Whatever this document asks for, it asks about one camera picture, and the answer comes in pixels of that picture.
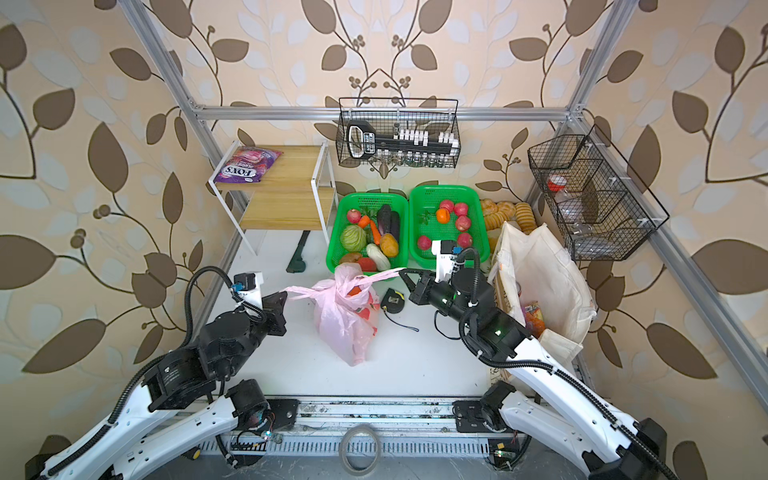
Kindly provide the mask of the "pink plastic bag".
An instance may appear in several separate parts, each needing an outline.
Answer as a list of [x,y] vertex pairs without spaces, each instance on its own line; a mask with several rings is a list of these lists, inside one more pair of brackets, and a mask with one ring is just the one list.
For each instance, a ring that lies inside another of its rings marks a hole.
[[330,279],[311,287],[290,286],[285,291],[291,300],[313,302],[314,324],[320,338],[354,367],[366,360],[368,347],[378,332],[381,302],[374,284],[398,273],[395,268],[368,276],[358,264],[344,263]]

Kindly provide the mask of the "cream canvas tote bag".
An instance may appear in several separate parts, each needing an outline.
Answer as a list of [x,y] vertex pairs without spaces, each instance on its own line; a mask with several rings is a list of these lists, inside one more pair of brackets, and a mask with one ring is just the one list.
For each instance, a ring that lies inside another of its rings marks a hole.
[[497,305],[521,324],[524,308],[538,305],[545,326],[539,342],[573,372],[597,309],[585,278],[548,227],[526,234],[504,223],[490,258],[489,283]]

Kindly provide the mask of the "purple Fox's candy bag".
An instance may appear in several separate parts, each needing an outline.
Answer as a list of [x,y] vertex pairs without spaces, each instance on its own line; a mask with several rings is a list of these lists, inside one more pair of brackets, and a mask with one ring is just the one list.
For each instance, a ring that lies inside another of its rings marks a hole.
[[260,183],[283,152],[261,147],[238,147],[214,176],[215,183]]

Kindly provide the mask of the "orange Fox's candy bag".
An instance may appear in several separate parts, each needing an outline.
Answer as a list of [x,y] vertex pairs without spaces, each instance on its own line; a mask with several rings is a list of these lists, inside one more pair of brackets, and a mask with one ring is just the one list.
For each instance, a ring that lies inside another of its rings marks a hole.
[[547,329],[539,303],[534,301],[525,305],[523,314],[526,328],[534,337],[539,338]]

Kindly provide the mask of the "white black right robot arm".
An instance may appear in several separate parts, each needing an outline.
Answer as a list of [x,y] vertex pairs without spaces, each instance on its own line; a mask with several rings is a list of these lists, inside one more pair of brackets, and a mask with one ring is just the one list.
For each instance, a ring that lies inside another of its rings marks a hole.
[[480,401],[488,429],[521,431],[590,479],[675,478],[666,463],[666,431],[600,397],[499,308],[474,249],[440,251],[436,270],[401,268],[398,274],[412,303],[456,321],[459,340],[477,360],[510,372],[542,397],[538,404],[516,387],[496,383]]

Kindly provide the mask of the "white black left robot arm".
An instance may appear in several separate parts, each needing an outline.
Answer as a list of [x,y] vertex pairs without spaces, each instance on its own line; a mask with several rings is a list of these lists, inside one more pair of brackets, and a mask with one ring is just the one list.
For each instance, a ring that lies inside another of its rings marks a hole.
[[26,478],[144,479],[209,439],[237,466],[224,435],[271,433],[277,415],[257,381],[229,382],[266,337],[285,334],[288,294],[262,295],[259,273],[209,270],[223,280],[235,308],[143,366],[104,420],[60,451],[32,457]]

